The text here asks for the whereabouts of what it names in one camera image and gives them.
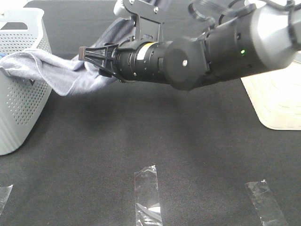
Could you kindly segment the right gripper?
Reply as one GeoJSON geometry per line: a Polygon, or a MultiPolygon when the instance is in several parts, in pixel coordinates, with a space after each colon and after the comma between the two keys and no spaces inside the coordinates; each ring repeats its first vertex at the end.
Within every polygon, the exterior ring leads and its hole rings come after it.
{"type": "Polygon", "coordinates": [[[144,42],[135,49],[122,49],[119,44],[111,43],[102,47],[80,47],[79,60],[91,63],[104,77],[115,77],[124,82],[169,84],[164,55],[171,43],[144,42]]]}

